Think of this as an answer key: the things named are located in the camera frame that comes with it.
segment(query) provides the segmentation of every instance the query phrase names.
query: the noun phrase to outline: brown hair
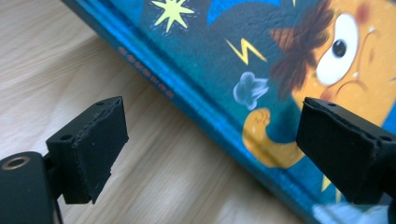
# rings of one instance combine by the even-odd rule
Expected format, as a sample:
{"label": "brown hair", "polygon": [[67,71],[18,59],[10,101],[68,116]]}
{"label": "brown hair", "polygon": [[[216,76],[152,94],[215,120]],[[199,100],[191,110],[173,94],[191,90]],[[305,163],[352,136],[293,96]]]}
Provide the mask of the brown hair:
{"label": "brown hair", "polygon": [[284,49],[284,56],[270,71],[270,79],[279,83],[278,98],[285,99],[304,84],[307,66],[317,67],[313,49],[322,46],[329,38],[325,29],[332,22],[333,12],[329,0],[308,7],[302,22],[292,32],[292,44]]}

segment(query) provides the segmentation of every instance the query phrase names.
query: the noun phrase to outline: round metal ring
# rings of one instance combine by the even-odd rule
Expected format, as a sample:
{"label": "round metal ring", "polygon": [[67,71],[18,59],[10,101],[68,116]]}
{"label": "round metal ring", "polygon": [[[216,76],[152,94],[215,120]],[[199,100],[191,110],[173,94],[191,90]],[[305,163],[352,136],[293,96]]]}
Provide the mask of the round metal ring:
{"label": "round metal ring", "polygon": [[11,160],[6,161],[1,168],[3,170],[15,170],[24,166],[26,163],[29,162],[29,160],[30,158],[26,156],[12,158]]}

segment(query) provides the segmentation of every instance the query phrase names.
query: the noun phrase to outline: eyeball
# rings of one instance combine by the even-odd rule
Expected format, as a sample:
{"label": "eyeball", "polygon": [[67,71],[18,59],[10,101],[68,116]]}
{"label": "eyeball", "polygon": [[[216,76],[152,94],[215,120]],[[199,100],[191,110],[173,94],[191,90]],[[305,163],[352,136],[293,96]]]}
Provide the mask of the eyeball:
{"label": "eyeball", "polygon": [[331,86],[347,73],[355,60],[359,46],[359,29],[355,18],[347,13],[335,21],[334,41],[318,63],[317,78]]}

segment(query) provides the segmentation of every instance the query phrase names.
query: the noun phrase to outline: wood grain surface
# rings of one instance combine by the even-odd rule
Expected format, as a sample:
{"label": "wood grain surface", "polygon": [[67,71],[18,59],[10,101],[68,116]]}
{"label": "wood grain surface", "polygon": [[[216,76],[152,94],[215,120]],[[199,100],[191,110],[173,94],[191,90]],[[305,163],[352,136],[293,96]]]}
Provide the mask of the wood grain surface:
{"label": "wood grain surface", "polygon": [[62,2],[0,1],[0,32],[0,159],[123,97],[130,140],[95,205],[58,200],[64,223],[302,223]]}

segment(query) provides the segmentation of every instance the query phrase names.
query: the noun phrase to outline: blue book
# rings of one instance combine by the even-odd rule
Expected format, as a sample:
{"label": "blue book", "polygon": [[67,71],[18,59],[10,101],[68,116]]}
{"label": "blue book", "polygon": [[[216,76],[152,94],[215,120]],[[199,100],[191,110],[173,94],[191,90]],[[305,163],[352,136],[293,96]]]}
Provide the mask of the blue book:
{"label": "blue book", "polygon": [[63,1],[305,221],[388,222],[295,138],[305,96],[396,133],[395,1]]}

